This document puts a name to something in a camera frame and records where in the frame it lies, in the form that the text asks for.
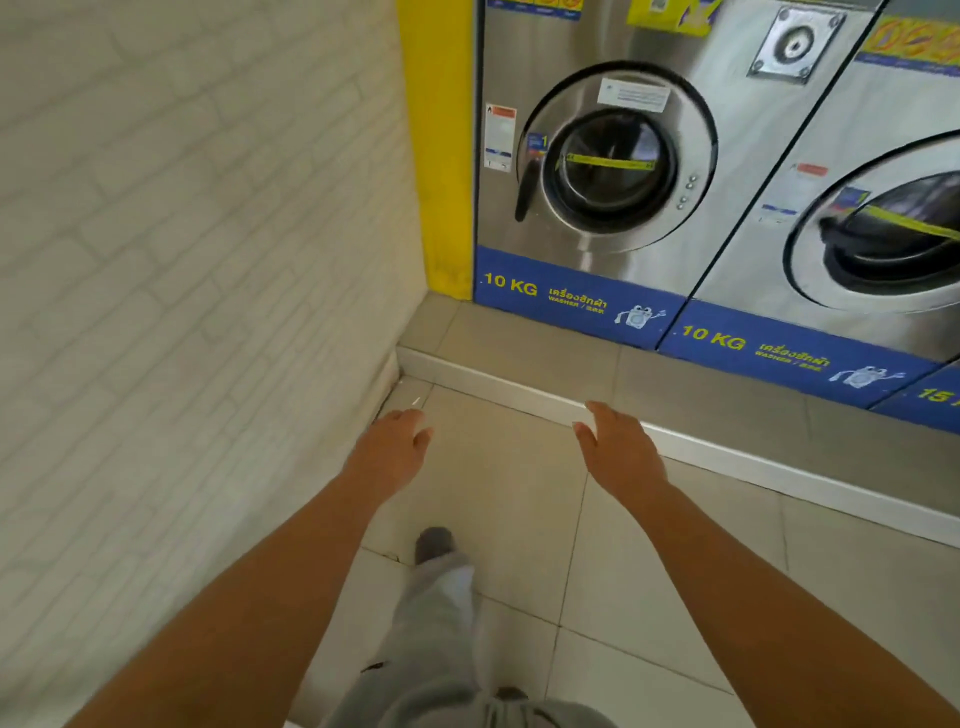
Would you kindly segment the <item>person's left hand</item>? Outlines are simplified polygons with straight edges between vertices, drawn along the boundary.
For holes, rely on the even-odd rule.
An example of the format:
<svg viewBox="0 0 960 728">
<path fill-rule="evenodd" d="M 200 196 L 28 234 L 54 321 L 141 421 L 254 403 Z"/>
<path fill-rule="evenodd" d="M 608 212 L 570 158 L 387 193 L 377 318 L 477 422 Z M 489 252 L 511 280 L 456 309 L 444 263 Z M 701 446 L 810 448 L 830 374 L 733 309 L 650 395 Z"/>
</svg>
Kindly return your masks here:
<svg viewBox="0 0 960 728">
<path fill-rule="evenodd" d="M 421 471 L 425 455 L 413 448 L 425 424 L 422 410 L 393 410 L 375 420 L 354 444 L 342 478 L 371 504 L 384 504 Z"/>
</svg>

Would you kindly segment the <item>person's right hand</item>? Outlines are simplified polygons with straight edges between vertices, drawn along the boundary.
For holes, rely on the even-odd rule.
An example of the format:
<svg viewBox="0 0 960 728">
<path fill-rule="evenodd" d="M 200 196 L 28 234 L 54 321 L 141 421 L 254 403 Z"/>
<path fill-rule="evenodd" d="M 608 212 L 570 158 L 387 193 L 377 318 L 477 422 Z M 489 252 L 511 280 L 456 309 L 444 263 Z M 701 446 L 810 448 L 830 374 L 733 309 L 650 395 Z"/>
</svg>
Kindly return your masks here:
<svg viewBox="0 0 960 728">
<path fill-rule="evenodd" d="M 587 401 L 596 436 L 593 463 L 584 462 L 591 477 L 634 517 L 666 491 L 666 466 L 637 418 L 601 401 Z"/>
</svg>

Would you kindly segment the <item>person's left forearm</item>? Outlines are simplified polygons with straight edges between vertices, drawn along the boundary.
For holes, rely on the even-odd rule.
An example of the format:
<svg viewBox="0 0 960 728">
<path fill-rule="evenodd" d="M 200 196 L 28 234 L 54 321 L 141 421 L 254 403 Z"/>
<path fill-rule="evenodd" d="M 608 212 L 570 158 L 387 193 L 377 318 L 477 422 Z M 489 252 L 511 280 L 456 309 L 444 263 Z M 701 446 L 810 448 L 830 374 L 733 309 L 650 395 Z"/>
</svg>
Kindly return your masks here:
<svg viewBox="0 0 960 728">
<path fill-rule="evenodd" d="M 335 477 L 197 593 L 64 728 L 283 728 L 363 536 L 403 486 Z"/>
</svg>

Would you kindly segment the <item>person's right forearm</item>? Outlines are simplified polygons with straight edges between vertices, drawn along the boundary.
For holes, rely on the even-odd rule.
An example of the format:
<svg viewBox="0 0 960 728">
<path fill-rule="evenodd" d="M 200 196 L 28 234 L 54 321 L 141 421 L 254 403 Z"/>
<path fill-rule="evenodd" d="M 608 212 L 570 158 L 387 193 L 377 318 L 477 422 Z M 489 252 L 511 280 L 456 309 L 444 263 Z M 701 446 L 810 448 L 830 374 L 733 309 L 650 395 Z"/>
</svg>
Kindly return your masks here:
<svg viewBox="0 0 960 728">
<path fill-rule="evenodd" d="M 664 480 L 618 494 L 755 728 L 960 728 L 902 661 Z"/>
</svg>

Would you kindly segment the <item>grey shoe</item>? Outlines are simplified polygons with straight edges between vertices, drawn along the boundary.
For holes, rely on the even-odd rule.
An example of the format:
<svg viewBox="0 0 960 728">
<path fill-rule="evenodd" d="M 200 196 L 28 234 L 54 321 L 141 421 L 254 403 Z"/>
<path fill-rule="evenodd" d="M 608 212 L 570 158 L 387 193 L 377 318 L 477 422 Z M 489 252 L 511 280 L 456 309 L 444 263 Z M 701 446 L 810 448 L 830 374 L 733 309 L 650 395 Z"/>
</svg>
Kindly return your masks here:
<svg viewBox="0 0 960 728">
<path fill-rule="evenodd" d="M 457 546 L 449 528 L 430 526 L 417 536 L 414 543 L 414 565 L 426 563 L 456 552 Z"/>
</svg>

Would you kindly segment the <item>grey trousers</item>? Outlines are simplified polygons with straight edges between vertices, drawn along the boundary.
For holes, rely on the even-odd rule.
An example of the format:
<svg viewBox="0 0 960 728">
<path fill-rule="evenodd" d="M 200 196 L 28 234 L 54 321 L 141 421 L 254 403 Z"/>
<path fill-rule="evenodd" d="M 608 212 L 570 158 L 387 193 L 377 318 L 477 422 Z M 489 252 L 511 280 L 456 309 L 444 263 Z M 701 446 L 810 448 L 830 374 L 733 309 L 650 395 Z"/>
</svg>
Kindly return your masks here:
<svg viewBox="0 0 960 728">
<path fill-rule="evenodd" d="M 320 728 L 617 728 L 580 703 L 482 688 L 473 582 L 474 566 L 458 550 L 417 555 L 372 663 Z"/>
</svg>

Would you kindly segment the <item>steel washing machine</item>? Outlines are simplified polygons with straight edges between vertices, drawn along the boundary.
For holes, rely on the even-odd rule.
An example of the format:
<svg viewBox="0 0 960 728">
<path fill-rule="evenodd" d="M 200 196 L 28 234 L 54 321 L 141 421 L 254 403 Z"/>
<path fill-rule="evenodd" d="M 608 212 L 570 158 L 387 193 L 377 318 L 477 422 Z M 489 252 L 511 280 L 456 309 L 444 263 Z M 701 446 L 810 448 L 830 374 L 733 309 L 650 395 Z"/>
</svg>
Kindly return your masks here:
<svg viewBox="0 0 960 728">
<path fill-rule="evenodd" d="M 887 0 L 657 351 L 870 409 L 960 356 L 960 0 Z"/>
<path fill-rule="evenodd" d="M 884 0 L 486 0 L 474 301 L 655 350 Z"/>
</svg>

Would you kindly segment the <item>round washer door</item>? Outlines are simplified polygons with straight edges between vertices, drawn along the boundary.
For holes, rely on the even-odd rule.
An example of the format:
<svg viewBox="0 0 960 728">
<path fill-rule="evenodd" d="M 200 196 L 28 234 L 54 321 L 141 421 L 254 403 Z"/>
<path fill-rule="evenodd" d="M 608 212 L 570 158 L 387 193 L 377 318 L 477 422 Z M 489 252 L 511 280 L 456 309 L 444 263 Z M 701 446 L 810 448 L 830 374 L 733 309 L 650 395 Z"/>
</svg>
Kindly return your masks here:
<svg viewBox="0 0 960 728">
<path fill-rule="evenodd" d="M 608 61 L 557 83 L 519 134 L 513 222 L 553 255 L 618 255 L 684 224 L 718 158 L 714 116 L 679 73 Z"/>
<path fill-rule="evenodd" d="M 784 269 L 830 310 L 912 314 L 960 306 L 960 129 L 862 165 L 811 202 Z"/>
</svg>

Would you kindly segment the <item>white warning sticker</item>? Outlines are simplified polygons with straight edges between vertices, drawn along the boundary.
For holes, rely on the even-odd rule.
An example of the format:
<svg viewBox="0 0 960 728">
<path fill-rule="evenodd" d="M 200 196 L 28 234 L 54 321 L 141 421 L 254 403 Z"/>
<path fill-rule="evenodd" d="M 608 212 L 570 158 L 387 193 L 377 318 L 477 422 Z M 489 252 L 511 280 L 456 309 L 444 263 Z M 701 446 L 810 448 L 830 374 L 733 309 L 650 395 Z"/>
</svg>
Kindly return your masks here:
<svg viewBox="0 0 960 728">
<path fill-rule="evenodd" d="M 486 169 L 512 172 L 517 116 L 515 108 L 485 103 L 482 153 Z"/>
</svg>

